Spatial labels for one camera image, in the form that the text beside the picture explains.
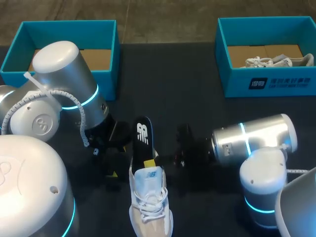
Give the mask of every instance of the silver robot arm segment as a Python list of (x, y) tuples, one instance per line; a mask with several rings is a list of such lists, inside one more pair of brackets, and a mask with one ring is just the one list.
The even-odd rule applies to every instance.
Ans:
[[(77, 98), (84, 106), (85, 114), (88, 115), (84, 129), (92, 129), (106, 119), (109, 112), (107, 104), (75, 44), (60, 41), (44, 47), (34, 57), (33, 67), (36, 71), (34, 78), (47, 91), (64, 91)], [(20, 88), (0, 86), (0, 124), (8, 111), (29, 91), (40, 93), (40, 89), (32, 81), (27, 81)], [(70, 118), (71, 124), (80, 126), (82, 116), (78, 106), (58, 93), (54, 97), (62, 105), (63, 113)]]

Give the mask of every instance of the white cable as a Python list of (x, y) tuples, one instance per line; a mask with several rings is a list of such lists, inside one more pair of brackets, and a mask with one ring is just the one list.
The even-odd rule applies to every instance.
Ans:
[(306, 169), (287, 169), (286, 172), (289, 174), (306, 174), (309, 172), (309, 170), (306, 170)]
[(61, 108), (61, 105), (59, 104), (59, 102), (54, 98), (54, 96), (52, 96), (47, 90), (46, 88), (40, 84), (34, 77), (31, 76), (31, 74), (29, 72), (26, 72), (23, 74), (23, 76), (27, 79), (29, 79), (34, 85), (36, 85), (42, 92), (45, 93), (45, 95), (52, 101), (52, 103), (54, 104), (54, 106), (56, 107), (56, 109), (60, 112), (63, 109)]
[[(69, 94), (68, 92), (62, 91), (62, 90), (50, 90), (49, 94), (52, 95), (61, 95), (61, 96), (65, 96), (69, 99), (71, 99), (75, 105), (78, 106), (78, 109), (80, 111), (80, 115), (81, 115), (81, 124), (80, 124), (80, 135), (83, 141), (83, 144), (85, 147), (89, 146), (89, 141), (84, 133), (84, 128), (85, 128), (85, 113), (83, 110), (83, 107), (81, 105), (81, 103), (79, 102), (79, 100), (74, 97), (73, 95)], [(2, 122), (2, 126), (1, 126), (1, 135), (5, 135), (6, 134), (6, 130), (7, 130), (7, 126), (9, 124), (9, 121), (12, 117), (12, 115), (18, 110), (20, 109), (22, 106), (26, 105), (27, 103), (30, 103), (31, 101), (34, 101), (36, 99), (39, 99), (41, 97), (47, 96), (44, 92), (40, 92), (38, 94), (35, 95), (31, 95), (29, 97), (26, 97), (24, 99), (22, 99), (21, 101), (19, 101), (18, 103), (16, 103), (14, 106), (12, 106), (12, 108), (6, 113), (3, 122)]]

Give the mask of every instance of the sneaker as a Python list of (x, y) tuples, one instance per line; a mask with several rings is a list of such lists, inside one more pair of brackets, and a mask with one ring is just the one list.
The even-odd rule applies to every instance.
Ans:
[(139, 117), (132, 134), (129, 217), (137, 237), (171, 237), (173, 216), (169, 210), (166, 176), (164, 170), (155, 165), (157, 153), (153, 149), (152, 134), (150, 120)]
[(271, 58), (248, 58), (246, 66), (243, 68), (267, 68), (267, 67), (312, 67), (314, 66), (314, 57), (312, 54), (307, 54), (303, 58), (289, 58), (284, 54)]

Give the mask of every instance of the white shoelace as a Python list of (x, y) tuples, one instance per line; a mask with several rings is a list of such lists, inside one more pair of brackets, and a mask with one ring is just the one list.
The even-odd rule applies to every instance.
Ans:
[(139, 203), (138, 205), (133, 206), (139, 209), (143, 222), (159, 219), (165, 216), (163, 203), (168, 196), (168, 190), (166, 188), (162, 188), (159, 196), (155, 193), (148, 193), (144, 198), (141, 198), (135, 191), (134, 194), (139, 200)]
[(248, 58), (246, 60), (246, 66), (244, 68), (262, 68), (262, 67), (271, 67), (273, 65), (273, 61), (271, 58)]

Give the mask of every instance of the new balance logo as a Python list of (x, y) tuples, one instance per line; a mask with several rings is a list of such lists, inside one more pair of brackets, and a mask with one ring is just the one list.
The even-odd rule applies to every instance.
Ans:
[(148, 133), (147, 133), (147, 127), (143, 124), (138, 123), (137, 124), (137, 132), (139, 133), (137, 135), (138, 140), (146, 143), (148, 145)]
[(154, 178), (156, 176), (156, 171), (154, 172), (148, 172), (146, 175), (146, 178)]

